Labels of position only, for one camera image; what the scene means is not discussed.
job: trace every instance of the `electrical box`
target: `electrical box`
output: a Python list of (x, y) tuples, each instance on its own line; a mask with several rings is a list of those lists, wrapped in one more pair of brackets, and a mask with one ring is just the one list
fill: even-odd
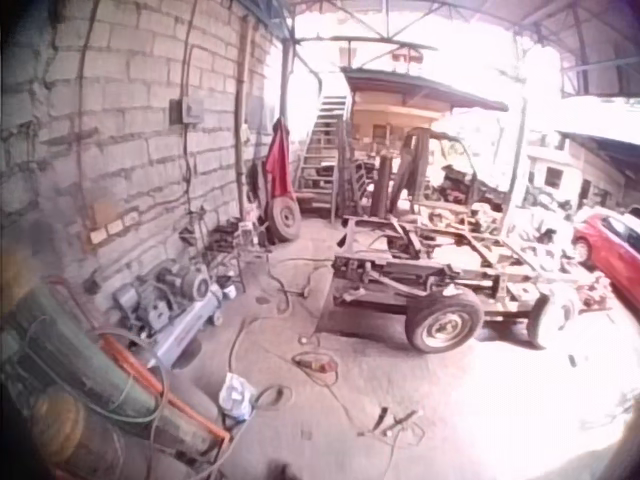
[(198, 97), (183, 97), (182, 123), (204, 122), (204, 100)]

